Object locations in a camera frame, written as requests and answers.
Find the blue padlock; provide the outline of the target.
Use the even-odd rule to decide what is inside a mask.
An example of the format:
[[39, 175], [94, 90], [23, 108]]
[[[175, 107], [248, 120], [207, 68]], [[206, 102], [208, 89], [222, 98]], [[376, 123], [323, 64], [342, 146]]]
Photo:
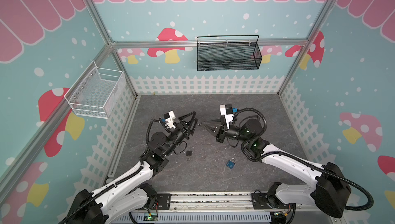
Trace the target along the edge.
[[226, 163], [226, 167], [228, 167], [229, 169], [233, 169], [235, 166], [235, 158], [230, 158], [227, 163]]

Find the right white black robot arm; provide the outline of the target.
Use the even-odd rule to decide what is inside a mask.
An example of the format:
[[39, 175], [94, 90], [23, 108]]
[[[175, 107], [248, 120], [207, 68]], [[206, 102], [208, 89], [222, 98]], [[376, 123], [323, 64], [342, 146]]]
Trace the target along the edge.
[[253, 201], [257, 208], [267, 205], [279, 209], [287, 204], [314, 205], [325, 214], [340, 218], [351, 194], [348, 183], [339, 178], [342, 173], [333, 163], [312, 163], [285, 152], [268, 141], [258, 138], [247, 144], [246, 154], [279, 168], [303, 181], [302, 185], [275, 182], [265, 194], [257, 194]]

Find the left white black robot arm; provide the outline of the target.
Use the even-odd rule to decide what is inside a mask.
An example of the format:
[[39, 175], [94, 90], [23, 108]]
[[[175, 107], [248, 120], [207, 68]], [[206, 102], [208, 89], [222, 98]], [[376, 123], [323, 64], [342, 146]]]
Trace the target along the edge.
[[146, 148], [138, 163], [115, 180], [95, 189], [80, 191], [62, 224], [110, 224], [128, 212], [149, 207], [156, 191], [147, 181], [168, 164], [167, 156], [194, 134], [198, 120], [192, 111], [176, 118], [173, 112], [152, 119], [148, 125]]

